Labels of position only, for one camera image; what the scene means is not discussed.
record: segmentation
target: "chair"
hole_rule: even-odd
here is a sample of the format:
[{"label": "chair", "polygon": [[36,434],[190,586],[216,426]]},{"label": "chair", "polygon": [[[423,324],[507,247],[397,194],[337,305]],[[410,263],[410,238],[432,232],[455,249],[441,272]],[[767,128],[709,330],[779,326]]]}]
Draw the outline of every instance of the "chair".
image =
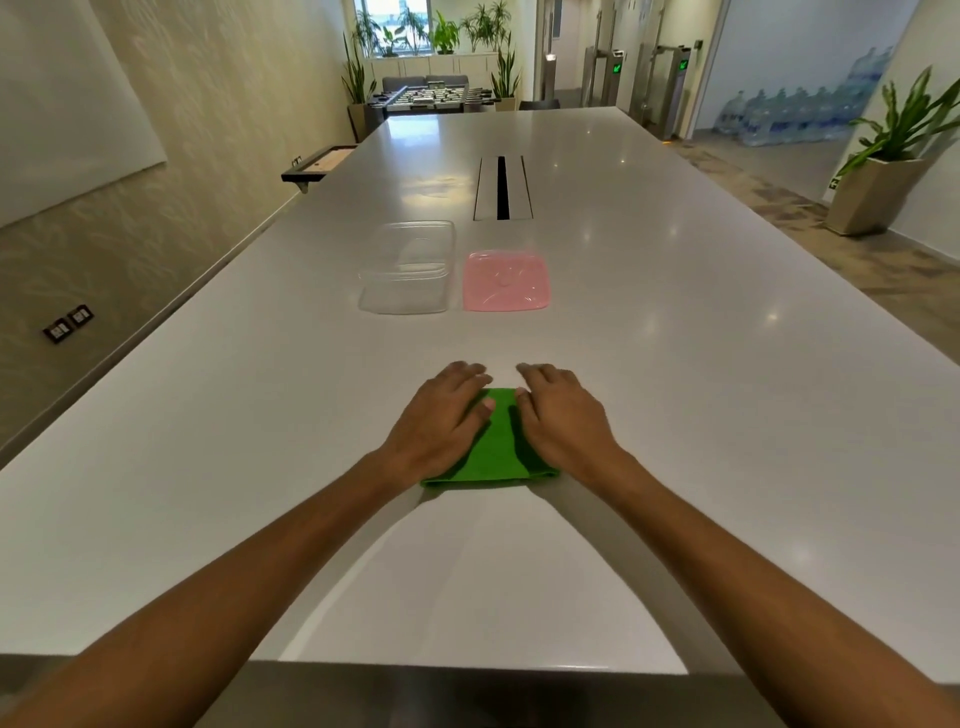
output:
[{"label": "chair", "polygon": [[446,85],[464,85],[467,88],[470,86],[470,79],[467,76],[427,76],[426,82],[428,84],[435,83],[437,81],[442,81]]},{"label": "chair", "polygon": [[550,99],[549,101],[521,101],[521,111],[546,111],[548,109],[559,109],[560,99]]},{"label": "chair", "polygon": [[396,93],[406,85],[426,85],[426,79],[422,76],[384,76],[384,93]]}]

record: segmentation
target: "pink container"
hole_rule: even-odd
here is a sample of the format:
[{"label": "pink container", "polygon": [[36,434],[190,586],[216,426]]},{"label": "pink container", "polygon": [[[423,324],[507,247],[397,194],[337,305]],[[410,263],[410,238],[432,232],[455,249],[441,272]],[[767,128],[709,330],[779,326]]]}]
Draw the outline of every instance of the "pink container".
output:
[{"label": "pink container", "polygon": [[539,255],[473,253],[464,266],[464,310],[529,311],[550,304],[550,277]]}]

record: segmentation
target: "beige planter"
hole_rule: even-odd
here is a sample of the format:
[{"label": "beige planter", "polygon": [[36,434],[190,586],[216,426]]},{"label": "beige planter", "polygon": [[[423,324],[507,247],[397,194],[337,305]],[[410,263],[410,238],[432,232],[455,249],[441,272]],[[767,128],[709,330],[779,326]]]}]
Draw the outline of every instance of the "beige planter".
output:
[{"label": "beige planter", "polygon": [[885,231],[929,167],[929,159],[867,159],[866,164],[840,180],[825,222],[827,228],[840,235]]},{"label": "beige planter", "polygon": [[367,138],[370,132],[367,131],[367,120],[364,116],[366,104],[350,104],[347,106],[347,113],[350,116],[350,125],[353,127],[353,138],[357,144]]}]

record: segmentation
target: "clear plastic container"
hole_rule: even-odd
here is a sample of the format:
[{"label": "clear plastic container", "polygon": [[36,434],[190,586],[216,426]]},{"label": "clear plastic container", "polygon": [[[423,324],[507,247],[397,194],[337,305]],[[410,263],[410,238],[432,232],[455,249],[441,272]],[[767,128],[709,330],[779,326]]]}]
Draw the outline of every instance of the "clear plastic container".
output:
[{"label": "clear plastic container", "polygon": [[384,225],[360,271],[360,308],[372,313],[438,313],[448,308],[453,223],[424,220]]}]

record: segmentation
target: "green cloth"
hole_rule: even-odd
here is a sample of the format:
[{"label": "green cloth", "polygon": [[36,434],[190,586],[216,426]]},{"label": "green cloth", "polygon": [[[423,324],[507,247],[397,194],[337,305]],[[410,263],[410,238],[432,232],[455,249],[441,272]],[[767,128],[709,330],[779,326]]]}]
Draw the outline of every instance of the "green cloth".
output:
[{"label": "green cloth", "polygon": [[544,463],[523,436],[514,390],[488,389],[479,399],[484,397],[495,400],[496,408],[470,452],[443,475],[424,480],[423,485],[471,482],[498,487],[513,485],[509,482],[512,480],[558,475],[560,472]]}]

